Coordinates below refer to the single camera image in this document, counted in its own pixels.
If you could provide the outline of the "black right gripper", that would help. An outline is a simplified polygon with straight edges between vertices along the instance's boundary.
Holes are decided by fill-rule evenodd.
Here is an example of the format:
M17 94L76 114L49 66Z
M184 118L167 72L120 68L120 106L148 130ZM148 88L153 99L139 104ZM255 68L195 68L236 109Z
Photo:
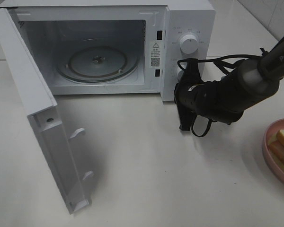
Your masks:
M181 131L193 131L196 116L218 117L218 81L203 81L199 72L199 60L178 60L183 71L174 90L174 100L180 120Z

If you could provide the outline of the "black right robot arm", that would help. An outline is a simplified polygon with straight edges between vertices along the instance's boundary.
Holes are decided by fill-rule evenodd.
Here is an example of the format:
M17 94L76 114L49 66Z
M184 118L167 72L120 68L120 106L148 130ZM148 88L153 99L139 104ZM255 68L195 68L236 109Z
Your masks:
M244 111L273 96L284 77L284 36L262 55L234 54L214 59L188 58L177 62L183 71L174 90L174 101L180 130L194 131L198 116L208 120L204 137L213 122L227 125L238 121ZM224 77L219 81L203 81L200 63L212 62Z

